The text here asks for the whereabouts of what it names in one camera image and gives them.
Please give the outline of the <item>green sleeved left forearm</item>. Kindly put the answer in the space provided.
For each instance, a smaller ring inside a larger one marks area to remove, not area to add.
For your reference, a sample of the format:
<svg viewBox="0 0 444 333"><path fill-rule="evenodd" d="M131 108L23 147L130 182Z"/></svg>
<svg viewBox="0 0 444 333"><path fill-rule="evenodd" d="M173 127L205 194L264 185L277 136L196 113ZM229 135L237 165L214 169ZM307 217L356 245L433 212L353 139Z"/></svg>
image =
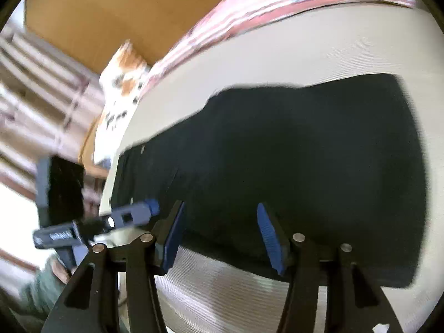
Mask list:
<svg viewBox="0 0 444 333"><path fill-rule="evenodd" d="M47 319L66 286L52 273L50 258L44 269L38 271L32 281L22 287L19 297L12 301L12 311L43 321Z"/></svg>

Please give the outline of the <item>left hand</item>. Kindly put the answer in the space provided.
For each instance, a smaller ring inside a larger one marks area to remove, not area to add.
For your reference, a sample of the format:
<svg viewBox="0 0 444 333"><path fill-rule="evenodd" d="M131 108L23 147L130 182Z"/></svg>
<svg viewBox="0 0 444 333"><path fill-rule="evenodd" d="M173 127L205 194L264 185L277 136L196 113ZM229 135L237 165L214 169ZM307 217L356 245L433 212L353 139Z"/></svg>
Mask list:
<svg viewBox="0 0 444 333"><path fill-rule="evenodd" d="M72 273L60 262L57 256L51 256L50 265L52 273L63 284L67 284L72 276Z"/></svg>

